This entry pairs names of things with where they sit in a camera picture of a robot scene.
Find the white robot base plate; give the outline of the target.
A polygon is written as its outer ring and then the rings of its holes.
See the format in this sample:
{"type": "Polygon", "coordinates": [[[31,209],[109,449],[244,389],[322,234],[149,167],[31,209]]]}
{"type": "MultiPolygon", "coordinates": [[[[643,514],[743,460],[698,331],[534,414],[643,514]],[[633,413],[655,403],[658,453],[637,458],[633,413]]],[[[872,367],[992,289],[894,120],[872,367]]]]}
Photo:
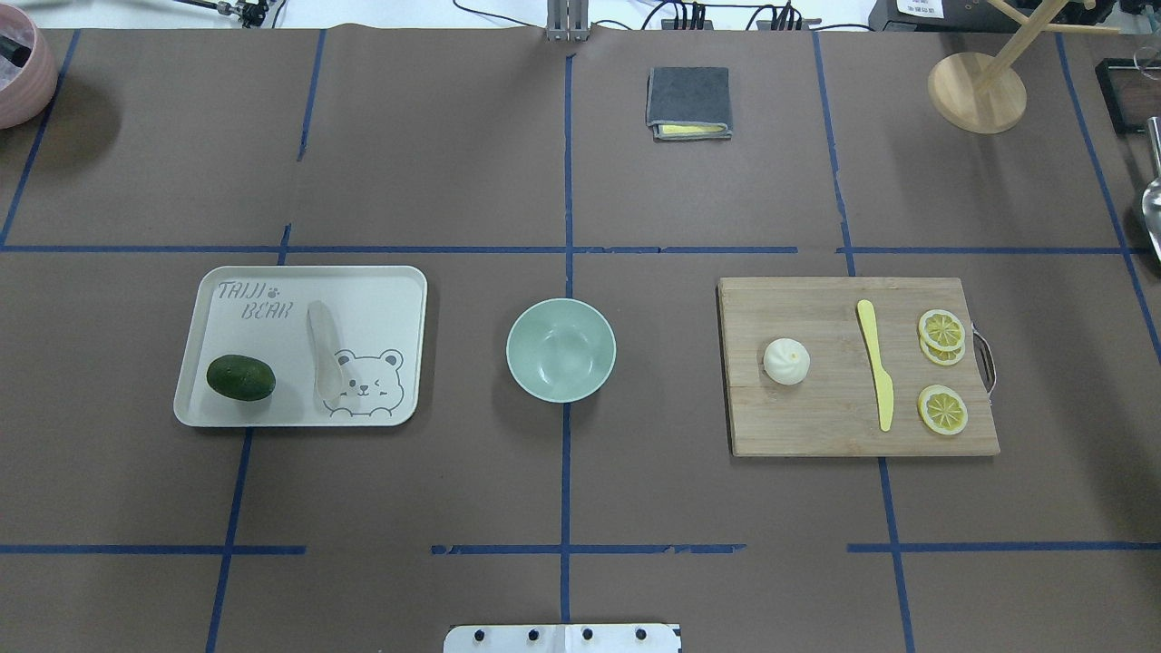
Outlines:
{"type": "Polygon", "coordinates": [[[461,625],[444,652],[682,652],[680,627],[664,623],[461,625]]]}

